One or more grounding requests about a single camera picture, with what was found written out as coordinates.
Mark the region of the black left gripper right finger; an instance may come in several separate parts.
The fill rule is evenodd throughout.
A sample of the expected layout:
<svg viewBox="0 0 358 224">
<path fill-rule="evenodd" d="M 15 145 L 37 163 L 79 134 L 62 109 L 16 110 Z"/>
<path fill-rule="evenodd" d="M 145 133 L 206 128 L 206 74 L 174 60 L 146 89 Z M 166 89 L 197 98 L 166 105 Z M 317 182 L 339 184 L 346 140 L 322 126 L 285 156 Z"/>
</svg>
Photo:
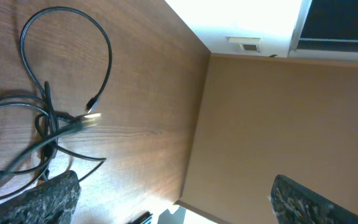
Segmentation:
<svg viewBox="0 0 358 224">
<path fill-rule="evenodd" d="M 277 175 L 270 193 L 279 224 L 353 224 L 358 215 L 285 175 Z"/>
</svg>

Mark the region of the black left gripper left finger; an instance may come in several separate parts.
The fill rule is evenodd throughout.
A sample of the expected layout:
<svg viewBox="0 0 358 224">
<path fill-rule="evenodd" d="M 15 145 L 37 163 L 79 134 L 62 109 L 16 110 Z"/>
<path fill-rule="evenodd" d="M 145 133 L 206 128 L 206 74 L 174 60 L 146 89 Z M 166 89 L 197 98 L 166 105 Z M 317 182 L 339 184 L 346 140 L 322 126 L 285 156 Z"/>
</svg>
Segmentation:
<svg viewBox="0 0 358 224">
<path fill-rule="evenodd" d="M 77 174 L 68 170 L 0 204 L 0 224 L 70 224 L 80 193 Z"/>
</svg>

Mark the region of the black cable gold plug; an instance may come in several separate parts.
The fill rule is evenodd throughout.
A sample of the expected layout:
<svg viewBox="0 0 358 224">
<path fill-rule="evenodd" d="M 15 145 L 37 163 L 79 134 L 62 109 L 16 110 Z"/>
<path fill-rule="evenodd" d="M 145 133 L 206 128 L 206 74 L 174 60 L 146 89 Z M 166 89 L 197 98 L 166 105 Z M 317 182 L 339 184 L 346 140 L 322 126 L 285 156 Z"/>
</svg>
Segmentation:
<svg viewBox="0 0 358 224">
<path fill-rule="evenodd" d="M 73 119 L 66 120 L 65 118 L 59 117 L 59 120 L 62 120 L 67 123 L 66 126 L 58 129 L 57 131 L 53 132 L 52 134 L 46 135 L 42 138 L 41 141 L 35 142 L 26 149 L 22 153 L 20 153 L 6 168 L 5 170 L 0 170 L 0 182 L 2 182 L 6 177 L 12 176 L 12 175 L 24 175 L 31 172 L 38 172 L 38 175 L 35 176 L 29 184 L 32 184 L 36 180 L 40 179 L 41 176 L 44 175 L 47 166 L 50 163 L 50 159 L 47 159 L 46 161 L 41 162 L 37 167 L 31 168 L 29 170 L 22 170 L 22 171 L 15 171 L 17 166 L 24 160 L 26 160 L 33 152 L 38 151 L 40 149 L 43 149 L 45 146 L 50 146 L 53 149 L 56 149 L 58 151 L 61 151 L 65 154 L 68 154 L 73 157 L 77 157 L 79 159 L 83 159 L 86 161 L 96 161 L 99 164 L 89 171 L 84 177 L 82 177 L 80 180 L 85 180 L 89 175 L 91 175 L 94 171 L 96 171 L 100 165 L 102 165 L 105 162 L 105 158 L 96 158 L 96 157 L 89 157 L 84 156 L 82 154 L 77 154 L 75 152 L 69 151 L 61 146 L 59 146 L 56 141 L 58 138 L 61 138 L 63 136 L 66 136 L 68 134 L 75 134 L 82 132 L 85 129 L 88 129 L 90 127 L 96 126 L 99 123 L 99 120 L 101 119 L 100 113 L 94 113 L 94 114 L 86 114 L 77 116 Z"/>
</svg>

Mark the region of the black cable small plug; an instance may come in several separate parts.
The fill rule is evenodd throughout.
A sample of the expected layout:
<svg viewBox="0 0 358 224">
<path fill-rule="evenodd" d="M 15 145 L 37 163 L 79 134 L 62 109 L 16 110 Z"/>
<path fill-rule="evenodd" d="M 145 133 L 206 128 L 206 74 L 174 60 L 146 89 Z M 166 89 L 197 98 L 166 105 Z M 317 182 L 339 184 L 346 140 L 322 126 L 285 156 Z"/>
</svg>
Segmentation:
<svg viewBox="0 0 358 224">
<path fill-rule="evenodd" d="M 55 12 L 55 11 L 67 11 L 67 12 L 72 12 L 75 14 L 78 14 L 84 18 L 86 18 L 87 20 L 89 20 L 91 23 L 93 23 L 96 28 L 100 31 L 100 33 L 103 35 L 107 47 L 108 47 L 108 67 L 106 70 L 106 74 L 103 80 L 103 83 L 99 89 L 99 91 L 97 92 L 97 94 L 92 97 L 86 104 L 85 106 L 85 112 L 86 113 L 90 113 L 91 111 L 93 111 L 98 102 L 99 99 L 101 97 L 101 95 L 103 94 L 103 91 L 105 89 L 105 87 L 108 84 L 108 80 L 109 80 L 109 76 L 112 70 L 112 60 L 113 60 L 113 51 L 112 51 L 112 45 L 111 45 L 111 41 L 107 35 L 107 33 L 104 31 L 104 29 L 101 27 L 101 25 L 94 20 L 91 16 L 87 15 L 86 13 L 84 13 L 83 11 L 80 11 L 78 9 L 74 9 L 72 7 L 66 7 L 66 6 L 53 6 L 53 7 L 47 7 L 45 9 L 42 9 L 38 12 L 36 12 L 34 15 L 32 15 L 29 20 L 25 23 L 25 25 L 23 26 L 22 30 L 21 30 L 21 34 L 19 37 L 19 50 L 20 50 L 20 55 L 21 55 L 21 60 L 23 63 L 23 66 L 25 67 L 25 69 L 27 70 L 27 73 L 29 74 L 29 76 L 31 77 L 32 81 L 35 83 L 36 87 L 39 89 L 39 91 L 41 92 L 42 96 L 46 97 L 46 92 L 45 92 L 45 88 L 41 86 L 40 82 L 38 81 L 37 77 L 35 76 L 34 72 L 32 71 L 26 54 L 25 54 L 25 38 L 27 35 L 27 31 L 29 30 L 30 26 L 40 17 L 51 13 L 51 12 Z"/>
</svg>

